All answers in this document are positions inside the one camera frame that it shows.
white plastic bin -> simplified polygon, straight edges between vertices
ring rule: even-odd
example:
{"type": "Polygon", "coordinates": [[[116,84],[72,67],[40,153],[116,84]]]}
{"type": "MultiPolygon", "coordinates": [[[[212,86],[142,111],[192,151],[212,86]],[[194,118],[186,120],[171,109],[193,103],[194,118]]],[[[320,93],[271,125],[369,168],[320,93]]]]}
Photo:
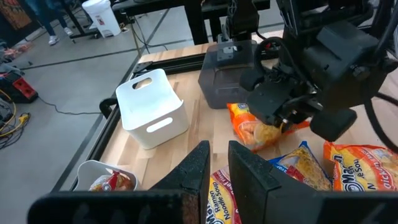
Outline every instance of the white plastic bin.
{"type": "Polygon", "coordinates": [[[75,187],[75,189],[73,189],[73,191],[89,190],[91,185],[95,182],[95,180],[98,177],[101,177],[102,175],[111,175],[112,174],[107,169],[114,170],[116,172],[119,172],[121,174],[128,176],[130,178],[132,184],[134,184],[134,186],[135,186],[134,190],[139,189],[140,184],[139,184],[137,177],[134,174],[132,174],[126,170],[122,170],[117,167],[105,164],[103,162],[89,160],[89,161],[82,163],[79,166],[79,168],[77,170],[78,182],[77,182],[77,186],[75,187]]]}
{"type": "Polygon", "coordinates": [[[82,6],[104,38],[120,34],[121,30],[109,0],[89,0],[82,6]]]}
{"type": "Polygon", "coordinates": [[[173,91],[166,73],[153,70],[116,89],[122,125],[144,149],[166,142],[189,127],[184,103],[173,91]],[[133,85],[150,79],[146,86],[133,85]]]}

snack bag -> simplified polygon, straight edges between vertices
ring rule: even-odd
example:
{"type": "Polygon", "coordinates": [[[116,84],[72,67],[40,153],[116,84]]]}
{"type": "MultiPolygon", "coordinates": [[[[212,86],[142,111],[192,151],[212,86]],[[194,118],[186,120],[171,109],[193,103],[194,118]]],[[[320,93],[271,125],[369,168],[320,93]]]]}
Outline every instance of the snack bag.
{"type": "Polygon", "coordinates": [[[228,166],[210,176],[206,224],[242,224],[230,180],[228,166]]]}
{"type": "Polygon", "coordinates": [[[306,141],[293,152],[269,160],[276,168],[315,190],[331,190],[331,182],[313,156],[306,141]]]}
{"type": "Polygon", "coordinates": [[[89,191],[132,190],[134,185],[127,177],[113,171],[112,175],[102,175],[94,181],[89,191]]]}
{"type": "Polygon", "coordinates": [[[398,156],[389,149],[325,142],[323,157],[335,162],[333,190],[397,190],[398,156]]]}
{"type": "MultiPolygon", "coordinates": [[[[249,107],[245,103],[228,103],[229,114],[236,134],[243,144],[252,151],[264,149],[274,144],[280,136],[281,128],[273,125],[266,125],[258,120],[249,112],[249,107]]],[[[284,134],[290,134],[297,129],[310,126],[308,121],[293,125],[284,134]]]]}

sneaker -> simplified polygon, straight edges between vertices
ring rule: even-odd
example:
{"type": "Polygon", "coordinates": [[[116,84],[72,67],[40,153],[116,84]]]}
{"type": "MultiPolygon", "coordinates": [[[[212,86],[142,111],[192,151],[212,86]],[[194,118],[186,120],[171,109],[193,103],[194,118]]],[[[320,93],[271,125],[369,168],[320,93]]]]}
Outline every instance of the sneaker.
{"type": "Polygon", "coordinates": [[[72,30],[70,30],[68,27],[63,28],[63,30],[64,30],[68,35],[73,35],[72,30]]]}
{"type": "Polygon", "coordinates": [[[57,36],[50,36],[49,44],[50,46],[53,46],[58,43],[58,41],[60,41],[60,39],[57,36]]]}

gray plastic container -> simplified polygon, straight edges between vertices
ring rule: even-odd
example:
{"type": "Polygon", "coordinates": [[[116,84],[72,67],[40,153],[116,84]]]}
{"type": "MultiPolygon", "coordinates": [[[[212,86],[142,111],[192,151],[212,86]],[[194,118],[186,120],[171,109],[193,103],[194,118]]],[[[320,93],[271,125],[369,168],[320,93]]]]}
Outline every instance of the gray plastic container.
{"type": "Polygon", "coordinates": [[[216,44],[207,49],[198,83],[212,109],[227,103],[244,103],[249,92],[239,86],[244,72],[254,68],[253,40],[216,44]]]}

person's leg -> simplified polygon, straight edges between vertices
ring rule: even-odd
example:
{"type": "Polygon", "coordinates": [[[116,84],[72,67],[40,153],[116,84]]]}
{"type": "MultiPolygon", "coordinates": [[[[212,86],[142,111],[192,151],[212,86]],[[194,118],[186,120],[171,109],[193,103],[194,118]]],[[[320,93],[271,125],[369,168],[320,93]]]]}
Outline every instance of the person's leg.
{"type": "Polygon", "coordinates": [[[42,23],[49,35],[55,36],[54,29],[50,25],[50,21],[47,19],[45,11],[43,11],[40,6],[40,1],[41,0],[26,0],[26,4],[34,11],[35,15],[39,18],[39,21],[42,23]]]}
{"type": "Polygon", "coordinates": [[[62,28],[68,27],[67,22],[63,19],[63,16],[61,14],[61,10],[62,10],[61,3],[58,0],[45,0],[45,3],[47,5],[47,7],[49,7],[49,9],[51,9],[53,11],[53,13],[57,17],[57,19],[60,21],[62,28]]]}

